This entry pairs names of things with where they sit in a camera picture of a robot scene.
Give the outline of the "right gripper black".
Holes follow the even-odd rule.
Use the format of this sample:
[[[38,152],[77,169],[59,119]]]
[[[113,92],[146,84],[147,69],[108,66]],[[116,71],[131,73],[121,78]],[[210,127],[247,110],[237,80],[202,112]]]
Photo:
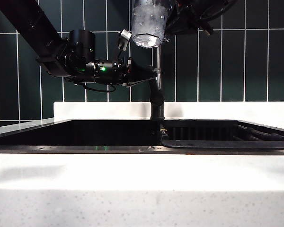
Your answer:
[[[192,35],[198,29],[212,35],[213,28],[209,21],[221,16],[226,9],[226,0],[175,0],[165,35]]]

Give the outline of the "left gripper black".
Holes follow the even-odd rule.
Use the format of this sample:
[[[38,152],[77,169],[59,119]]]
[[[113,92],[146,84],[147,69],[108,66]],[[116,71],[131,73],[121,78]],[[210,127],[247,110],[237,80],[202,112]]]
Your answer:
[[[118,58],[118,84],[126,87],[133,87],[138,84],[156,79],[161,73],[160,68],[153,66],[142,67],[138,65],[133,58],[124,60],[124,57]]]

